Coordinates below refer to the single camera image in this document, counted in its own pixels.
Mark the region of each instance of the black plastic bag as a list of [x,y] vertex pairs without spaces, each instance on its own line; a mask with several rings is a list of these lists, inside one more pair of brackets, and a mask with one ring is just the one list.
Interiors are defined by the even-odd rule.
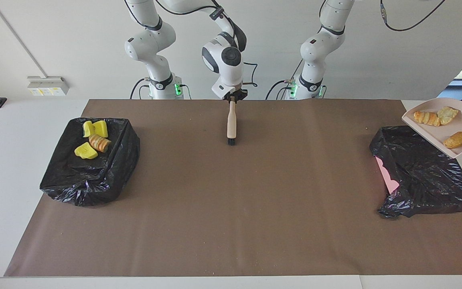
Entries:
[[383,216],[462,212],[459,163],[409,126],[381,128],[370,143],[370,151],[400,185],[378,209]]
[[[106,121],[106,153],[95,159],[81,159],[75,148],[88,142],[83,137],[85,121]],[[117,199],[130,179],[140,155],[140,139],[129,120],[76,118],[69,121],[51,157],[40,189],[52,199],[76,206],[93,206]]]

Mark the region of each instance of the bread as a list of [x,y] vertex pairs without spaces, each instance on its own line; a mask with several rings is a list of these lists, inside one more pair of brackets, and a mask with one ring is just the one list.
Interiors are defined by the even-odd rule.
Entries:
[[440,119],[441,124],[448,124],[454,119],[454,117],[456,117],[458,113],[458,110],[450,108],[449,106],[445,106],[440,111],[438,111],[438,118]]
[[101,153],[106,153],[108,150],[108,146],[110,146],[111,141],[108,139],[105,139],[104,137],[101,137],[100,135],[93,134],[90,137],[88,137],[88,142],[90,143],[90,146],[92,148],[95,148]]
[[413,117],[416,122],[428,124],[429,126],[440,126],[438,115],[430,112],[415,112]]
[[449,137],[443,144],[449,149],[455,149],[462,146],[462,132],[457,132]]

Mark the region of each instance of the brown tabletop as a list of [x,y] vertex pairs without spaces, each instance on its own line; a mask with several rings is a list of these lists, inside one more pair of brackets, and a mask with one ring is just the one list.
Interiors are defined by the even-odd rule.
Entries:
[[43,196],[5,276],[462,275],[462,213],[387,220],[369,143],[394,100],[90,100],[141,157],[114,202]]

